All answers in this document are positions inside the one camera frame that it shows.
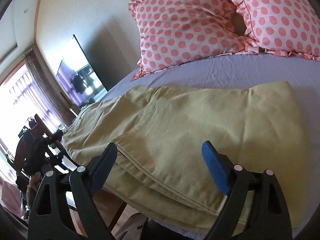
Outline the black television screen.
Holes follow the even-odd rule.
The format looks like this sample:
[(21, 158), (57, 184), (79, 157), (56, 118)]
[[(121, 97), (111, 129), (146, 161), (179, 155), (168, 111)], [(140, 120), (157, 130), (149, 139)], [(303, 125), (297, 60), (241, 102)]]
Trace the black television screen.
[(67, 43), (56, 78), (79, 108), (100, 101), (107, 94), (75, 35)]

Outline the dark wooden chair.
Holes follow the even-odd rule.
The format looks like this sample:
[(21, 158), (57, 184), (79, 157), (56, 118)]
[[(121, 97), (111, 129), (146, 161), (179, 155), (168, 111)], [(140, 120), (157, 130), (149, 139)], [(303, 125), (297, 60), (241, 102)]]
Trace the dark wooden chair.
[[(17, 172), (16, 184), (31, 209), (45, 172), (52, 169), (60, 174), (58, 168), (69, 172), (71, 169), (65, 161), (75, 168), (79, 165), (72, 161), (62, 146), (63, 132), (60, 129), (55, 133), (50, 132), (38, 115), (29, 119), (29, 127), (20, 133), (14, 169)], [(96, 193), (93, 201), (108, 228), (115, 229), (127, 204), (107, 190)]]

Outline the lavender bed sheet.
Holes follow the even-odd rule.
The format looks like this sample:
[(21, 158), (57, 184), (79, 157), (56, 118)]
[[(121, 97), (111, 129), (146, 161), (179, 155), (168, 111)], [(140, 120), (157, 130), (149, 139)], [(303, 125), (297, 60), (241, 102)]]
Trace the lavender bed sheet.
[(308, 199), (296, 239), (319, 239), (319, 62), (270, 54), (232, 55), (198, 60), (147, 75), (135, 81), (132, 73), (112, 87), (106, 100), (131, 87), (187, 86), (249, 88), (261, 83), (288, 81), (303, 112), (310, 141)]

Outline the pink polka dot pillow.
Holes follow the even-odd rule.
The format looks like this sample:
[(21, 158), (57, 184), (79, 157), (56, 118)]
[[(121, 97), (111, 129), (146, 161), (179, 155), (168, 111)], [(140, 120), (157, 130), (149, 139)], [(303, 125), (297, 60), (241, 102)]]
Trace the pink polka dot pillow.
[(319, 18), (308, 0), (231, 0), (246, 50), (319, 61)]
[(131, 0), (129, 13), (140, 35), (133, 80), (186, 62), (259, 51), (236, 35), (231, 0)]

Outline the khaki pants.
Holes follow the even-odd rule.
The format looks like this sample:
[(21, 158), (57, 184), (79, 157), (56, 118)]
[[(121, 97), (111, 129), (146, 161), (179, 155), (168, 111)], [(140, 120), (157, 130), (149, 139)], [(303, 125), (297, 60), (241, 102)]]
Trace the khaki pants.
[(248, 89), (135, 86), (88, 106), (62, 138), (79, 165), (116, 144), (104, 187), (156, 221), (203, 235), (226, 200), (202, 158), (205, 141), (249, 171), (272, 170), (292, 228), (299, 227), (309, 148), (286, 81)]

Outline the brown curtain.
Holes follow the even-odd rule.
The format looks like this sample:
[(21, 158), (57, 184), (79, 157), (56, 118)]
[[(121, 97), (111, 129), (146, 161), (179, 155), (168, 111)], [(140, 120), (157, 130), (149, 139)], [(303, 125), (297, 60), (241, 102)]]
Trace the brown curtain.
[(75, 118), (75, 115), (70, 111), (69, 105), (63, 100), (58, 92), (55, 91), (54, 86), (50, 83), (47, 74), (42, 68), (40, 57), (35, 47), (28, 49), (23, 55), (27, 69), (31, 77), (36, 83), (37, 90), (44, 97), (45, 102), (60, 121), (69, 127)]

